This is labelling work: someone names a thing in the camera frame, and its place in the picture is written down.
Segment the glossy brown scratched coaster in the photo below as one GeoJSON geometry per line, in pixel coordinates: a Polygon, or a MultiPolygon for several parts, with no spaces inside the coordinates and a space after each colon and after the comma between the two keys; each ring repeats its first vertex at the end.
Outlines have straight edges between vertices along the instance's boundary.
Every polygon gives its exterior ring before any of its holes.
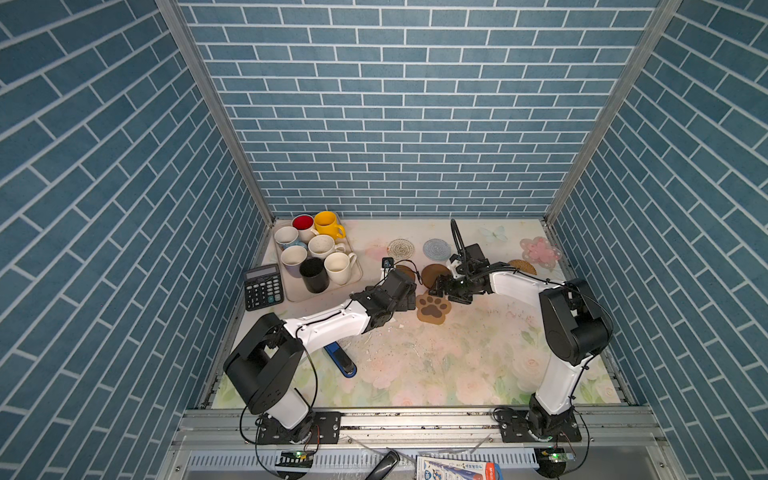
{"type": "Polygon", "coordinates": [[[411,281],[416,282],[416,273],[410,267],[397,265],[396,269],[406,275],[411,281]]]}

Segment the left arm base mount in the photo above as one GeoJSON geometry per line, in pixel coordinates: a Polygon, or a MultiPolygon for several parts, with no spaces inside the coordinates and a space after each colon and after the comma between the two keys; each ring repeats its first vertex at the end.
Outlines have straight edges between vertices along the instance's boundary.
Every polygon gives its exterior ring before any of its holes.
{"type": "Polygon", "coordinates": [[[311,411],[297,426],[288,429],[266,416],[261,422],[259,445],[337,444],[342,415],[338,411],[311,411]]]}

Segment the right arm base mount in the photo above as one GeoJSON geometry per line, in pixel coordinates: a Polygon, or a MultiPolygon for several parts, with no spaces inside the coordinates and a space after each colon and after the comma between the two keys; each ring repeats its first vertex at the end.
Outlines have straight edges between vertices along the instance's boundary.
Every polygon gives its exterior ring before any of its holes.
{"type": "Polygon", "coordinates": [[[582,440],[574,411],[569,409],[558,415],[543,410],[518,410],[509,407],[495,408],[492,419],[498,424],[504,443],[548,443],[582,440]]]}

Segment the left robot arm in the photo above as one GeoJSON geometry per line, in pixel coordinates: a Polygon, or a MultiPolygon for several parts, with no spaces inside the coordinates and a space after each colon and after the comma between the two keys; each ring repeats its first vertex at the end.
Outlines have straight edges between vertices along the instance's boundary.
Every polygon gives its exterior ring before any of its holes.
{"type": "Polygon", "coordinates": [[[260,317],[224,362],[224,373],[253,415],[266,413],[287,430],[308,424],[311,404],[291,387],[301,360],[341,339],[385,325],[408,306],[416,284],[393,270],[384,280],[314,315],[260,317]]]}

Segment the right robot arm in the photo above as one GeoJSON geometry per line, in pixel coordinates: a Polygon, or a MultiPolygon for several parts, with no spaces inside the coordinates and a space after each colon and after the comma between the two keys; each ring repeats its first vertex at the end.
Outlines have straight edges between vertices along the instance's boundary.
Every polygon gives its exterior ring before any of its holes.
{"type": "Polygon", "coordinates": [[[557,282],[508,263],[491,263],[477,244],[460,246],[449,273],[439,276],[430,294],[469,305],[476,295],[498,294],[536,307],[551,356],[531,407],[548,416],[565,413],[589,363],[613,337],[613,321],[583,278],[557,282]]]}

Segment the dark brown wooden coaster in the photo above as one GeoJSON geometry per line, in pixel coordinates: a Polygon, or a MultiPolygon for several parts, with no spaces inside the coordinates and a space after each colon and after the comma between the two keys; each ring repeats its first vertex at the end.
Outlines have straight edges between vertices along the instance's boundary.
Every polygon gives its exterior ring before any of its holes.
{"type": "Polygon", "coordinates": [[[421,279],[428,290],[440,290],[453,279],[453,275],[445,265],[434,263],[422,270],[421,279]]]}

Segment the light blue woven coaster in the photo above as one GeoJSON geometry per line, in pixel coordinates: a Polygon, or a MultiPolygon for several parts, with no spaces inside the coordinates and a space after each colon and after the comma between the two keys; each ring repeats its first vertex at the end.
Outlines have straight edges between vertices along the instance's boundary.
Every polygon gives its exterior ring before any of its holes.
{"type": "Polygon", "coordinates": [[[452,255],[452,247],[447,241],[439,238],[425,241],[422,250],[427,258],[437,262],[444,262],[452,255]]]}

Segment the cork paw coaster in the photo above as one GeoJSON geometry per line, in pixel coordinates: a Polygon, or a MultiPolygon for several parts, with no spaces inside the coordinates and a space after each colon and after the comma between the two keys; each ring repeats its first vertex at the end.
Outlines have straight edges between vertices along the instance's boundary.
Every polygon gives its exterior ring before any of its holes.
{"type": "Polygon", "coordinates": [[[442,325],[452,310],[450,301],[427,293],[417,296],[415,305],[417,319],[433,325],[442,325]]]}

